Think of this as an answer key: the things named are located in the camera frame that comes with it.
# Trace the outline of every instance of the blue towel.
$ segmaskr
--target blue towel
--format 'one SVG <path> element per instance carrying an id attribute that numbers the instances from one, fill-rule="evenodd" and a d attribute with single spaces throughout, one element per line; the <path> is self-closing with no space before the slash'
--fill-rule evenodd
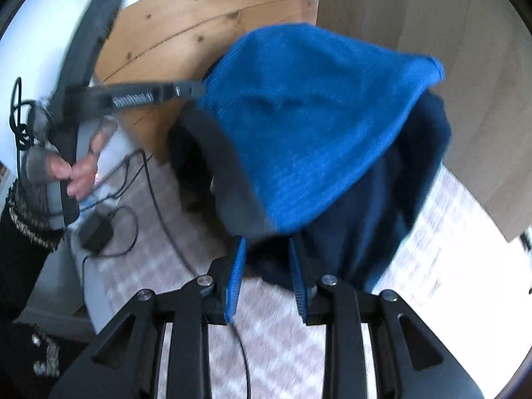
<path id="1" fill-rule="evenodd" d="M 198 108 L 231 142 L 269 222 L 290 233 L 368 171 L 421 94 L 443 78 L 433 57 L 278 25 L 231 47 Z"/>

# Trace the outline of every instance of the blue gripper pad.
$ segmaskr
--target blue gripper pad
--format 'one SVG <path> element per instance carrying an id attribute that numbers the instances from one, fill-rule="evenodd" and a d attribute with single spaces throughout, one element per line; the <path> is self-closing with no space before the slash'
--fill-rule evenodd
<path id="1" fill-rule="evenodd" d="M 294 295 L 296 296 L 297 311 L 304 323 L 307 322 L 307 288 L 303 281 L 303 273 L 301 265 L 296 253 L 294 240 L 291 238 L 288 248 L 290 273 L 292 275 L 292 286 L 294 288 Z"/>
<path id="2" fill-rule="evenodd" d="M 246 266 L 246 239 L 242 238 L 238 246 L 235 256 L 235 263 L 231 271 L 229 285 L 227 286 L 225 296 L 225 321 L 232 322 L 235 316 L 236 307 L 238 305 L 238 296 L 240 295 L 240 286 L 242 285 L 242 276 L 244 275 L 244 267 Z"/>

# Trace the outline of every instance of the metal screw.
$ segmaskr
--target metal screw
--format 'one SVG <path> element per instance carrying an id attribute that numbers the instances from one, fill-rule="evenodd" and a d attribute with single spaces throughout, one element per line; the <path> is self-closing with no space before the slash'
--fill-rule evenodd
<path id="1" fill-rule="evenodd" d="M 203 274 L 203 276 L 198 277 L 198 285 L 202 287 L 208 287 L 212 285 L 214 279 L 211 278 L 208 274 Z"/>
<path id="2" fill-rule="evenodd" d="M 41 338 L 35 333 L 33 333 L 31 335 L 31 343 L 34 344 L 35 346 L 41 346 Z"/>
<path id="3" fill-rule="evenodd" d="M 382 293 L 382 298 L 386 300 L 387 302 L 396 302 L 397 301 L 397 294 L 395 291 L 392 291 L 391 289 L 385 289 Z"/>
<path id="4" fill-rule="evenodd" d="M 145 301 L 148 301 L 150 298 L 152 298 L 153 296 L 153 291 L 151 289 L 141 289 L 138 293 L 137 293 L 137 298 L 141 301 L 141 302 L 145 302 Z"/>
<path id="5" fill-rule="evenodd" d="M 333 287 L 334 285 L 337 284 L 337 280 L 336 280 L 336 276 L 332 275 L 332 274 L 324 274 L 322 277 L 321 277 L 321 281 L 325 284 L 325 285 L 328 285 L 330 287 Z"/>

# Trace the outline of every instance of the person's arm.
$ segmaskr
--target person's arm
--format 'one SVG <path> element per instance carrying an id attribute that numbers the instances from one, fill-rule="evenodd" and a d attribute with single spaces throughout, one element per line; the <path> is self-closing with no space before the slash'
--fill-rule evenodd
<path id="1" fill-rule="evenodd" d="M 47 154 L 43 173 L 48 180 L 71 179 L 68 195 L 81 200 L 94 185 L 99 154 L 115 130 L 116 123 L 102 126 L 90 142 L 90 153 L 72 167 L 58 155 Z M 0 318 L 12 320 L 26 307 L 46 257 L 65 232 L 48 227 L 46 183 L 29 181 L 24 171 L 21 179 L 10 189 L 0 217 Z"/>

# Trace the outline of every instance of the plaid tablecloth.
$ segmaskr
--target plaid tablecloth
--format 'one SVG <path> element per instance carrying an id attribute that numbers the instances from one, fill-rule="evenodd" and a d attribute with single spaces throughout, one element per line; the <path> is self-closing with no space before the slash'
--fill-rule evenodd
<path id="1" fill-rule="evenodd" d="M 224 255 L 223 239 L 199 214 L 184 211 L 168 165 L 151 160 L 149 169 L 177 245 L 199 273 L 206 272 L 214 258 Z M 141 288 L 162 293 L 191 279 L 159 225 L 144 177 L 135 181 L 121 204 L 139 216 L 137 244 L 127 256 L 97 261 L 115 311 Z M 116 224 L 108 253 L 120 252 L 132 238 L 126 215 Z M 442 167 L 416 226 L 374 292 L 399 292 L 491 399 L 532 345 L 531 280 L 530 260 L 519 243 L 506 243 L 475 199 Z M 511 324 L 502 311 L 515 317 Z M 321 397 L 325 329 L 302 325 L 291 293 L 260 279 L 245 279 L 235 324 L 248 354 L 254 398 Z M 365 342 L 369 345 L 366 330 Z M 245 397 L 243 362 L 229 329 L 209 328 L 209 347 L 213 397 Z M 371 365 L 369 346 L 366 363 Z M 160 397 L 167 375 L 163 369 Z M 369 397 L 376 397 L 372 383 Z"/>

